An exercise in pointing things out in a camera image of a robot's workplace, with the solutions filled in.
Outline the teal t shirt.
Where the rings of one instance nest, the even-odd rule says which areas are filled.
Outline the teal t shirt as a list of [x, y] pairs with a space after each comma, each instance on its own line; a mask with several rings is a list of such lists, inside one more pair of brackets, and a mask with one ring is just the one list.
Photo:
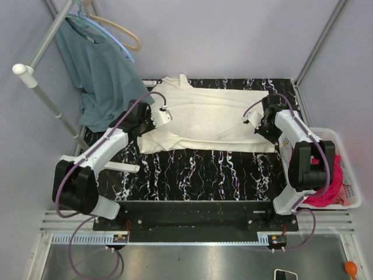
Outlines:
[[55, 38], [74, 87], [82, 91], [80, 125], [103, 132], [132, 99], [148, 93], [130, 60], [110, 38], [72, 19], [62, 22]]

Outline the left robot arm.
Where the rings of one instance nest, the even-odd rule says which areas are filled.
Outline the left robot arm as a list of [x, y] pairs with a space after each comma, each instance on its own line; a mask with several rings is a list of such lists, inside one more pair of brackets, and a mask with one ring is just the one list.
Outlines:
[[58, 216], [71, 218], [78, 214], [105, 218], [114, 231], [126, 223], [120, 205], [98, 193], [97, 178], [105, 165], [131, 141], [155, 129], [150, 104], [132, 99], [129, 107], [104, 135], [74, 160], [60, 160], [55, 168], [52, 201]]

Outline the orange maraca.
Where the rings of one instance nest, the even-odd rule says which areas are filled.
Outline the orange maraca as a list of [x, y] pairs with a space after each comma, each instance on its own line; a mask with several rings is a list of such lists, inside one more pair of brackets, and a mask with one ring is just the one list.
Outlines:
[[357, 280], [358, 268], [353, 261], [348, 261], [345, 263], [345, 270], [352, 280]]

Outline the white t shirt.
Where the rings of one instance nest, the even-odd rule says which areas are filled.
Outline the white t shirt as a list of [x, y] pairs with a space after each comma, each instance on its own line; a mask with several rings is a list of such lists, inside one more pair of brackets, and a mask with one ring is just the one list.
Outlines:
[[254, 132], [242, 117], [257, 111], [266, 90], [197, 88], [181, 74], [153, 88], [152, 111], [167, 102], [173, 120], [138, 138], [142, 154], [178, 149], [273, 153], [275, 146]]

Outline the tan wooden hanger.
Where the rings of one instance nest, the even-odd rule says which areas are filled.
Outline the tan wooden hanger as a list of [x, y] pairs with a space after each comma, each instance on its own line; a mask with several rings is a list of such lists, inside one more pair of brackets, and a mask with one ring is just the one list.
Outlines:
[[93, 21], [95, 21], [97, 23], [103, 23], [105, 25], [113, 27], [114, 29], [117, 29], [121, 33], [129, 36], [135, 42], [135, 45], [124, 44], [124, 46], [127, 49], [135, 51], [135, 52], [139, 52], [142, 49], [142, 42], [141, 42], [140, 38], [137, 35], [135, 35], [133, 32], [131, 32], [128, 29], [120, 26], [117, 23], [114, 23], [114, 22], [112, 22], [108, 19], [105, 19], [103, 17], [97, 16], [96, 14], [91, 13], [91, 9], [93, 10], [93, 12], [97, 12], [97, 5], [96, 5], [95, 1], [86, 0], [86, 1], [82, 1], [82, 2], [83, 2], [83, 6], [86, 10], [87, 17], [89, 17], [90, 19], [92, 19]]

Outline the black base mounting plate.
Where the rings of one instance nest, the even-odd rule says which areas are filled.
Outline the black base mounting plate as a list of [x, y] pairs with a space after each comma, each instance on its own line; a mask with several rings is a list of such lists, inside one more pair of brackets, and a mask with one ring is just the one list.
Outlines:
[[95, 231], [124, 231], [131, 243], [257, 242], [259, 232], [297, 232], [294, 215], [268, 201], [122, 201], [121, 224], [99, 218]]

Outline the green hanger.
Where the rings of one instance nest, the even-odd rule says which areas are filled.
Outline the green hanger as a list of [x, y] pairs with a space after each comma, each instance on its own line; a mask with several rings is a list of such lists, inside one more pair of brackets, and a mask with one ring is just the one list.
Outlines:
[[76, 20], [84, 29], [91, 28], [95, 32], [97, 32], [99, 35], [103, 36], [104, 38], [107, 38], [106, 33], [103, 31], [103, 28], [96, 23], [95, 21], [91, 20], [87, 16], [83, 16], [82, 14], [82, 3], [81, 1], [74, 0], [73, 4], [77, 4], [78, 11], [77, 12], [69, 12], [66, 17], [69, 19]]

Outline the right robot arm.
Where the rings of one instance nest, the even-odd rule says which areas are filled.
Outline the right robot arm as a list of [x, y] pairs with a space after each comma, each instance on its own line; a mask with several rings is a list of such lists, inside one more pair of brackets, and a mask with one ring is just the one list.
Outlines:
[[287, 172], [285, 189], [273, 199], [274, 211], [265, 216], [265, 226], [271, 231], [282, 228], [284, 215], [295, 212], [308, 197], [324, 195], [333, 182], [335, 145], [325, 141], [308, 128], [290, 102], [282, 94], [271, 94], [261, 100], [263, 117], [255, 133], [281, 148]]

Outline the white laundry basket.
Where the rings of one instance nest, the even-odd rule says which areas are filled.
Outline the white laundry basket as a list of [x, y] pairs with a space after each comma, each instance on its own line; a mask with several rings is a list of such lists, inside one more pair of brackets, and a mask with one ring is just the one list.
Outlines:
[[311, 127], [310, 130], [321, 139], [334, 143], [337, 157], [335, 171], [339, 172], [339, 174], [336, 175], [336, 179], [333, 182], [340, 184], [340, 190], [336, 192], [336, 188], [330, 187], [327, 193], [321, 198], [306, 199], [299, 206], [317, 210], [347, 210], [358, 208], [361, 205], [361, 195], [338, 134], [328, 128]]

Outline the smartphone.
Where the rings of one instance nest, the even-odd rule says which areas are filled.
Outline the smartphone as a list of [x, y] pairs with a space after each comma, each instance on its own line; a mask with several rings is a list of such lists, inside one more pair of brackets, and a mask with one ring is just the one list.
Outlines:
[[275, 269], [274, 280], [298, 280], [298, 275], [295, 272]]

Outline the aluminium corner frame post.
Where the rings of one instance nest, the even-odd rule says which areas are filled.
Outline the aluminium corner frame post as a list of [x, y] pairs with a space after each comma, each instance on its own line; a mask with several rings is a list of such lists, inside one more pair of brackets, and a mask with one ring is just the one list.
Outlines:
[[337, 1], [335, 7], [332, 10], [332, 13], [330, 14], [326, 24], [324, 25], [320, 35], [317, 38], [316, 43], [313, 46], [310, 55], [308, 56], [304, 66], [302, 67], [300, 74], [297, 76], [297, 79], [294, 81], [297, 87], [300, 87], [309, 69], [311, 68], [313, 62], [315, 61], [316, 56], [318, 55], [326, 39], [328, 38], [329, 33], [334, 28], [337, 20], [339, 19], [340, 15], [343, 13], [348, 3], [349, 3], [349, 0], [338, 0]]

